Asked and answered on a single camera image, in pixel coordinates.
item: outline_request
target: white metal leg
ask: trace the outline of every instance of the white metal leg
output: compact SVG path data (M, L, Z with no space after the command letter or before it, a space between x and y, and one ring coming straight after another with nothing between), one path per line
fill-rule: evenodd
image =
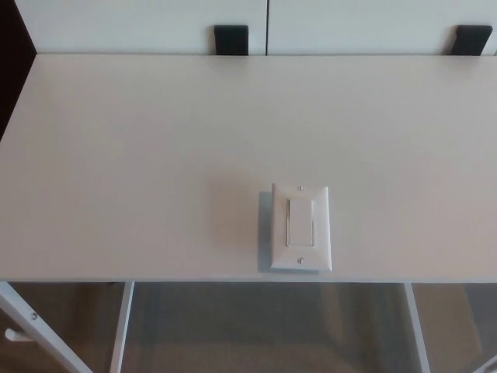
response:
M414 331L414 338L416 348L418 350L419 365L422 373L430 373L428 354L426 353L425 340L422 337L421 322L419 321L418 308L416 307L416 300L412 284L404 284L405 297L407 298L407 306L409 315L411 316L412 329Z
M127 324L130 320L131 303L133 301L134 282L127 282L124 285L123 300L119 321L117 322L116 339L114 341L114 351L109 373L120 373L123 363L124 346L126 344Z
M0 282L0 308L71 373L92 373L83 360L7 282Z

